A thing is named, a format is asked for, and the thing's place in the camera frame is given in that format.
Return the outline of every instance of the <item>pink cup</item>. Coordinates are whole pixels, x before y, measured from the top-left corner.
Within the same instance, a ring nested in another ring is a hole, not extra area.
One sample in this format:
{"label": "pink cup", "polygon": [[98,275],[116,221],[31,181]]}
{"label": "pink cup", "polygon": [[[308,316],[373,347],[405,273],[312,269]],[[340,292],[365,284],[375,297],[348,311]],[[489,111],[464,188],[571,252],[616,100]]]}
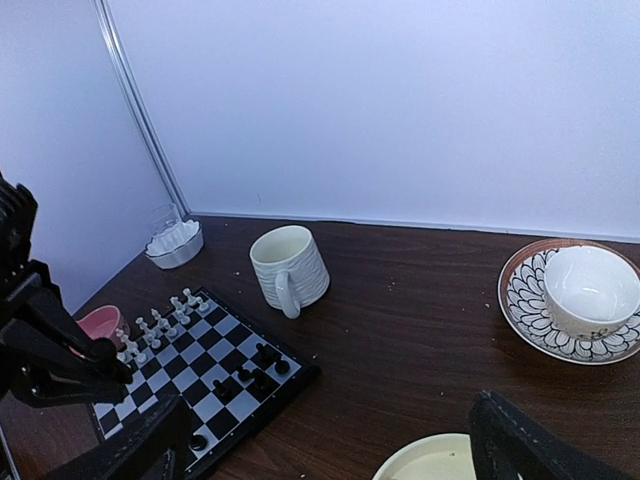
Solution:
{"label": "pink cup", "polygon": [[78,326],[89,335],[90,338],[108,338],[118,349],[122,347],[122,342],[116,337],[116,329],[120,328],[129,335],[129,324],[124,321],[120,309],[115,305],[105,305],[97,308],[82,320]]}

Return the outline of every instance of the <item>glass cup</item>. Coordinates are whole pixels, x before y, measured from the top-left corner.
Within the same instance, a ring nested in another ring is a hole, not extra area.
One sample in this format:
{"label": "glass cup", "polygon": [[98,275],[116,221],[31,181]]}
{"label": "glass cup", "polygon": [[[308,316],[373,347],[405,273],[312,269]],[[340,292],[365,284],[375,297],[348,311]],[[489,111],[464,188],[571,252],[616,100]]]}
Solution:
{"label": "glass cup", "polygon": [[175,250],[189,240],[182,217],[173,203],[161,205],[151,212],[147,224],[151,230],[152,242],[165,253]]}

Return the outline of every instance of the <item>wooden table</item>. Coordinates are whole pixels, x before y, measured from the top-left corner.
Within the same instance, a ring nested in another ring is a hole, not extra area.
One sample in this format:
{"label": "wooden table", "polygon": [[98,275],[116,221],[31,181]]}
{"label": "wooden table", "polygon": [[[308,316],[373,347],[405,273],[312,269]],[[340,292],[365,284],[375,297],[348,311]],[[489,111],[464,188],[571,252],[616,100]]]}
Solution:
{"label": "wooden table", "polygon": [[[317,355],[322,377],[223,461],[215,478],[371,478],[413,440],[465,432],[482,389],[640,477],[640,356],[602,367],[563,363],[525,344],[500,312],[500,269],[535,238],[309,223],[332,286],[291,321],[267,306],[248,258],[254,239],[290,222],[201,220],[206,246],[194,261],[163,272],[138,257],[79,315],[115,303],[133,320],[151,307],[168,308],[169,297],[186,286],[204,285]],[[639,246],[614,247],[640,260]],[[97,444],[83,406],[37,411],[8,396],[0,420],[26,479]]]}

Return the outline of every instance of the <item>patterned saucer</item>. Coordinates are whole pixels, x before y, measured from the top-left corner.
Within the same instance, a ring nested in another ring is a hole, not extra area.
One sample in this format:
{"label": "patterned saucer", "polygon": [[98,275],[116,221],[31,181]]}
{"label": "patterned saucer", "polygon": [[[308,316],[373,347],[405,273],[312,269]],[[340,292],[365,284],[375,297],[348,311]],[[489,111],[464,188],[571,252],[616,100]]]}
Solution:
{"label": "patterned saucer", "polygon": [[[549,318],[544,301],[544,269],[558,250],[576,245],[593,245],[620,255],[604,245],[585,240],[549,239],[527,245],[507,261],[500,273],[500,308],[516,333],[547,355],[581,365],[620,362],[640,351],[640,312],[620,330],[594,341],[569,337]],[[640,270],[632,262],[629,264],[640,275]]]}

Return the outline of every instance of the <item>ribbed ceramic mug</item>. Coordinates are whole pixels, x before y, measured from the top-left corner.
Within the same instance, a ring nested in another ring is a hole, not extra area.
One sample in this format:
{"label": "ribbed ceramic mug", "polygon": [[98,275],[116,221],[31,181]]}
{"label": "ribbed ceramic mug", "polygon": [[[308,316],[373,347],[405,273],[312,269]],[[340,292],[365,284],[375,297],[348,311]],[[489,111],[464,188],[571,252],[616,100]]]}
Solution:
{"label": "ribbed ceramic mug", "polygon": [[249,252],[267,303],[289,318],[329,288],[329,272],[311,232],[299,225],[265,233]]}

